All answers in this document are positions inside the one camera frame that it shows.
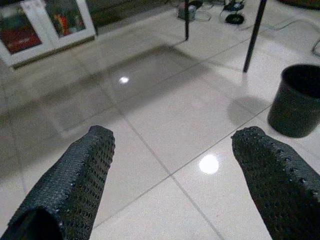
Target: glossy floor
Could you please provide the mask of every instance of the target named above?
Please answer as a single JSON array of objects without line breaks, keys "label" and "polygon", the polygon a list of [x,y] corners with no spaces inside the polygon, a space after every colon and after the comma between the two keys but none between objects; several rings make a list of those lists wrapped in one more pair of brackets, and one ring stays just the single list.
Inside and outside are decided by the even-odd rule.
[{"label": "glossy floor", "polygon": [[12,72],[1,66],[0,234],[28,191],[91,125],[116,149],[91,235],[102,239],[267,240],[232,153],[237,129],[259,126],[320,173],[320,128],[294,139],[267,123],[282,70],[310,53],[320,12],[267,2],[247,74],[258,2],[246,22],[184,22],[174,9]]}]

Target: black trash bin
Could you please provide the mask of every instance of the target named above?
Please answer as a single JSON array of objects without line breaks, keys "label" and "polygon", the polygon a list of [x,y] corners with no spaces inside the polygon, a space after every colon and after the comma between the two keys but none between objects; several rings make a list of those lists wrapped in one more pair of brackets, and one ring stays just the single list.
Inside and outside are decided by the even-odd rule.
[{"label": "black trash bin", "polygon": [[269,124],[288,137],[301,138],[320,123],[320,66],[298,64],[282,72],[268,115]]}]

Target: cabinet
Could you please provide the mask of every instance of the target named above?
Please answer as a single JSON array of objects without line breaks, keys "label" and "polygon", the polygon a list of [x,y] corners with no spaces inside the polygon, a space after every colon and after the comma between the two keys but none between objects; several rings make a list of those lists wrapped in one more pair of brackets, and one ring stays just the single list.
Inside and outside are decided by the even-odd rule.
[{"label": "cabinet", "polygon": [[26,0],[0,8],[0,57],[8,66],[95,34],[85,0]]}]

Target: white cabinet door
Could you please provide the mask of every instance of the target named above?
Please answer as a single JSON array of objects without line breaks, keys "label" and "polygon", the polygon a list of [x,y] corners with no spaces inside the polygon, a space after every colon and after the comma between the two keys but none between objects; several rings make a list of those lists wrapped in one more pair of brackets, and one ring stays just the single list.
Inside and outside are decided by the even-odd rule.
[{"label": "white cabinet door", "polygon": [[8,66],[53,48],[30,1],[0,8],[0,56]]},{"label": "white cabinet door", "polygon": [[32,0],[55,48],[96,34],[85,0]]}]

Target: white floor tile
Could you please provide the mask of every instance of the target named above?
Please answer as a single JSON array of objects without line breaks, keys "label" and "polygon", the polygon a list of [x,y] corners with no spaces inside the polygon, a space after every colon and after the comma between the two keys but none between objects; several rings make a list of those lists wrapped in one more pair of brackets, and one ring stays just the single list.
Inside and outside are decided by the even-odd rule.
[{"label": "white floor tile", "polygon": [[90,239],[220,238],[169,178],[94,229]]},{"label": "white floor tile", "polygon": [[[213,159],[212,169],[200,165],[204,157]],[[233,155],[231,135],[173,176],[224,239],[271,240]]]},{"label": "white floor tile", "polygon": [[18,159],[13,156],[0,161],[0,236],[25,198]]},{"label": "white floor tile", "polygon": [[13,136],[16,147],[24,153],[23,149],[29,148],[55,134],[57,130],[52,125],[52,120],[41,111],[40,106],[31,102],[23,107],[15,108],[9,112]]},{"label": "white floor tile", "polygon": [[67,147],[86,134],[92,125],[101,125],[112,130],[116,146],[95,219],[96,225],[132,202],[168,174],[118,112],[110,109],[27,150],[21,162],[28,191],[61,157]]},{"label": "white floor tile", "polygon": [[120,105],[171,172],[252,117],[193,73],[178,74]]},{"label": "white floor tile", "polygon": [[[264,123],[267,123],[268,120],[268,114],[269,114],[270,108],[263,111],[261,114],[259,114],[257,117],[262,120]],[[310,154],[316,155],[320,157],[320,126],[318,126],[312,133],[310,133],[308,136],[300,137],[300,138],[293,138],[293,137],[286,137],[278,132],[276,132],[269,124],[266,126],[267,134],[270,134],[274,136],[275,138],[279,139],[280,141],[286,141],[289,145],[294,145],[295,147],[298,147],[297,144],[299,144],[299,147],[304,148],[306,152],[309,152]]]},{"label": "white floor tile", "polygon": [[173,47],[160,46],[117,64],[96,77],[110,98],[119,103],[183,71],[181,64],[187,58]]},{"label": "white floor tile", "polygon": [[15,140],[12,126],[7,113],[0,114],[0,153],[2,158],[9,158],[16,154]]},{"label": "white floor tile", "polygon": [[281,72],[288,64],[255,49],[249,70],[243,73],[248,45],[246,41],[232,47],[197,68],[203,68],[202,80],[257,114],[272,103],[281,81]]}]

